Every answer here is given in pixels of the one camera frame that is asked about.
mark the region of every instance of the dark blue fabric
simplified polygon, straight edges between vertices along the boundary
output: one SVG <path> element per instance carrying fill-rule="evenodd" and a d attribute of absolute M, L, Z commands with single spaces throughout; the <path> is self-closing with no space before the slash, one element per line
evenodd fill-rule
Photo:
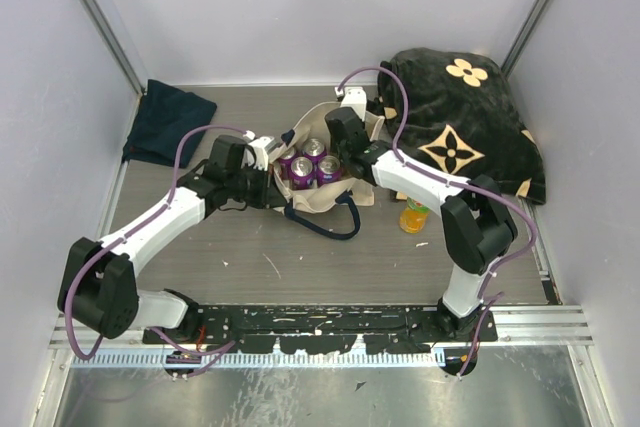
<path fill-rule="evenodd" d="M 122 160 L 173 165 L 180 139 L 190 130 L 210 124 L 217 108 L 214 102 L 195 94 L 149 80 Z M 203 136 L 204 132 L 195 134 L 186 142 L 180 156 L 181 168 L 189 164 Z"/>
<path fill-rule="evenodd" d="M 333 240 L 349 240 L 360 232 L 360 213 L 358 212 L 358 207 L 355 202 L 351 198 L 351 192 L 342 193 L 337 199 L 336 204 L 346 204 L 349 207 L 349 211 L 351 212 L 351 216 L 353 217 L 353 230 L 346 234 L 338 234 L 336 232 L 331 232 L 327 229 L 323 229 L 319 225 L 314 224 L 313 222 L 303 219 L 296 214 L 296 210 L 293 208 L 293 202 L 289 202 L 287 206 L 284 208 L 284 216 L 287 219 L 293 220 L 298 224 L 306 227 L 309 230 L 314 231 L 317 234 L 324 235 Z"/>
<path fill-rule="evenodd" d="M 285 132 L 284 134 L 282 134 L 280 136 L 280 138 L 282 139 L 282 141 L 287 145 L 287 147 L 289 147 L 289 144 L 291 143 L 291 141 L 293 140 L 293 137 L 296 135 L 296 131 L 291 129 L 288 132 Z"/>

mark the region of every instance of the gray floor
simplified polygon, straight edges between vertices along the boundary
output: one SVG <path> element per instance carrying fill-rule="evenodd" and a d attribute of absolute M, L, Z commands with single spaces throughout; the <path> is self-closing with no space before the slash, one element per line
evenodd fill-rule
<path fill-rule="evenodd" d="M 279 135 L 313 105 L 334 100 L 331 87 L 192 90 L 218 103 L 214 123 L 258 135 Z M 192 164 L 208 157 L 215 135 L 205 136 Z M 112 229 L 151 207 L 166 193 L 170 179 L 168 167 L 131 162 Z M 423 232 L 406 234 L 397 224 L 403 207 L 378 190 L 375 206 L 361 209 L 360 234 L 348 242 L 320 237 L 271 211 L 216 212 L 156 256 L 139 287 L 175 289 L 201 303 L 432 304 L 451 273 L 440 220 L 432 215 Z M 336 231 L 349 228 L 343 207 L 314 219 Z M 520 237 L 513 248 L 527 236 L 516 221 Z M 506 293 L 504 303 L 546 303 L 533 254 L 501 270 L 490 287 L 499 290 Z"/>

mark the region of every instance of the orange bottle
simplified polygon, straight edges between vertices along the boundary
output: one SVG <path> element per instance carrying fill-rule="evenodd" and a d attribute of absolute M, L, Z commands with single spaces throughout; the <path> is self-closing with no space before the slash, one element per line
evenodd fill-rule
<path fill-rule="evenodd" d="M 427 222 L 429 209 L 413 199 L 407 199 L 407 208 L 400 215 L 400 228 L 410 234 L 417 234 Z"/>

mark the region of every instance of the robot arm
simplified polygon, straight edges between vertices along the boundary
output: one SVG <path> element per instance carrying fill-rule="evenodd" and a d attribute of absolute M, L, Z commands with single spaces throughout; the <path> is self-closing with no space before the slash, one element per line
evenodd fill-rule
<path fill-rule="evenodd" d="M 273 137 L 244 140 L 220 136 L 209 159 L 182 176 L 170 194 L 129 225 L 99 241 L 83 238 L 70 249 L 58 297 L 64 311 L 69 287 L 86 262 L 105 245 L 112 248 L 84 276 L 73 298 L 73 318 L 108 339 L 130 328 L 163 327 L 176 339 L 189 340 L 200 324 L 198 305 L 173 291 L 137 290 L 136 279 L 147 263 L 173 239 L 206 219 L 229 199 L 255 208 L 284 206 L 269 171 Z M 164 206 L 162 215 L 144 225 Z"/>
<path fill-rule="evenodd" d="M 472 183 L 499 194 L 486 176 L 470 182 L 433 171 L 448 182 L 440 183 L 410 169 L 388 143 L 371 142 L 364 129 L 366 95 L 360 88 L 345 89 L 341 108 L 325 117 L 331 133 L 331 150 L 351 175 L 373 185 L 403 192 L 440 215 L 447 251 L 454 266 L 447 291 L 438 304 L 438 322 L 447 332 L 473 323 L 480 308 L 479 292 L 492 262 L 504 255 L 517 236 L 507 209 L 485 197 L 449 185 Z M 69 251 L 58 297 L 64 311 L 70 285 L 80 269 L 103 246 L 123 239 L 89 270 L 72 301 L 72 316 L 108 339 L 129 328 L 163 327 L 178 342 L 194 340 L 202 324 L 199 305 L 174 291 L 138 291 L 136 278 L 145 265 L 189 227 L 219 210 L 229 199 L 249 207 L 284 207 L 269 165 L 277 142 L 261 137 L 244 140 L 220 136 L 209 159 L 183 175 L 169 203 L 169 194 L 128 226 L 99 241 L 83 238 Z M 140 228 L 146 219 L 167 205 L 162 215 Z"/>
<path fill-rule="evenodd" d="M 387 142 L 369 140 L 360 109 L 349 108 L 350 103 L 347 92 L 342 102 L 346 108 L 336 109 L 325 117 L 332 150 L 354 177 L 402 192 L 442 218 L 447 252 L 454 265 L 449 287 L 438 303 L 438 322 L 447 332 L 459 331 L 478 315 L 480 292 L 486 275 L 490 275 L 489 267 L 506 254 L 518 231 L 504 205 L 450 184 L 472 184 L 499 195 L 498 186 L 487 176 L 470 181 L 414 160 L 413 164 L 419 164 L 443 182 L 411 169 Z"/>

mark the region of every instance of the black towel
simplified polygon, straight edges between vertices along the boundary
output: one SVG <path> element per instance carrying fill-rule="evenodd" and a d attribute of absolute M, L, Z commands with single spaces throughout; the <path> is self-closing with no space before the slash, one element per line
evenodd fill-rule
<path fill-rule="evenodd" d="M 149 80 L 138 114 L 122 152 L 122 160 L 173 165 L 180 139 L 196 127 L 208 125 L 218 106 L 195 94 Z M 204 132 L 193 135 L 182 149 L 180 167 L 189 164 Z"/>

